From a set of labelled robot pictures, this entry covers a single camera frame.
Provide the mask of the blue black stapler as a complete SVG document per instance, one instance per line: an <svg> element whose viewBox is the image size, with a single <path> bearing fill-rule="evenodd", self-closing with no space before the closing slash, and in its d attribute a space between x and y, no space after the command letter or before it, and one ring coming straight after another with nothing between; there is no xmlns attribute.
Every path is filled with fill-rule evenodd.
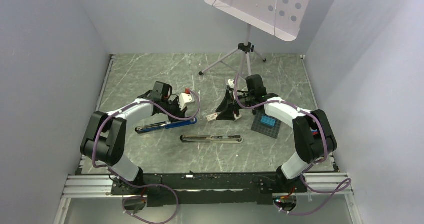
<svg viewBox="0 0 424 224"><path fill-rule="evenodd" d="M186 125L192 125L192 124L195 124L197 121L198 119L196 117L186 121L175 121L175 122L163 121L163 122L153 123L153 124L144 125L144 126L137 126L135 127L134 130L138 134L143 134L143 133L151 132L154 130L171 129L171 128L176 128L176 127L181 127Z"/></svg>

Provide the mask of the white staple box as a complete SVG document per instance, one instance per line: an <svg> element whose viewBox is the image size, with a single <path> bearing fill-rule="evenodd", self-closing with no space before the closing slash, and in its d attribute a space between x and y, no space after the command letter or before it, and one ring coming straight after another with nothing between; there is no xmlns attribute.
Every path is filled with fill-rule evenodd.
<svg viewBox="0 0 424 224"><path fill-rule="evenodd" d="M209 114L206 116L208 122L215 121L218 117L217 113Z"/></svg>

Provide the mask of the black silver stapler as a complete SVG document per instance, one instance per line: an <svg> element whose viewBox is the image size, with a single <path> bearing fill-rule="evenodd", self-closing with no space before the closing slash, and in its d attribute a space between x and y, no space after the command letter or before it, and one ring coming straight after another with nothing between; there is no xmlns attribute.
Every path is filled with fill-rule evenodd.
<svg viewBox="0 0 424 224"><path fill-rule="evenodd" d="M179 139L184 143L242 143L244 141L240 135L181 135Z"/></svg>

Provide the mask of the staple box tray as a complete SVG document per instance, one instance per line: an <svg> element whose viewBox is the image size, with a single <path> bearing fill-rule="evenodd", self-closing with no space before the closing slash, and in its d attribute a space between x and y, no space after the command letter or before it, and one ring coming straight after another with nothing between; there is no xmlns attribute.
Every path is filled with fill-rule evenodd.
<svg viewBox="0 0 424 224"><path fill-rule="evenodd" d="M234 114L234 120L236 121L236 120L238 120L238 119L240 119L242 117L242 114Z"/></svg>

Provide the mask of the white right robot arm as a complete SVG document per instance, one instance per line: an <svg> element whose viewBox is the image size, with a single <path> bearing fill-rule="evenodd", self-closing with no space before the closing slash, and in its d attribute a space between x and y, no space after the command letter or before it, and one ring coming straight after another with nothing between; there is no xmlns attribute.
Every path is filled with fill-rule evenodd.
<svg viewBox="0 0 424 224"><path fill-rule="evenodd" d="M259 74L246 77L247 90L227 86L225 96L216 109L217 119L234 121L241 109L263 111L293 129L295 152L277 168L276 187L287 192L295 179L314 164L325 161L338 147L326 113L321 109L308 110L291 104L275 93L269 93Z"/></svg>

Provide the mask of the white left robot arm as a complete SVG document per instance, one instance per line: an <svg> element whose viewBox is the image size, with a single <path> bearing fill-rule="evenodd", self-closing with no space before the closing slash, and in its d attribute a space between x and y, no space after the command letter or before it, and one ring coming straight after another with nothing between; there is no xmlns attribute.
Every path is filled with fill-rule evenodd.
<svg viewBox="0 0 424 224"><path fill-rule="evenodd" d="M124 188L131 194L144 187L144 172L125 154L126 135L142 119L166 114L172 122L187 119L187 104L193 102L190 92L175 98L171 85L157 81L153 89L130 104L110 112L94 112L83 136L80 152L91 158L94 167L107 167L125 179Z"/></svg>

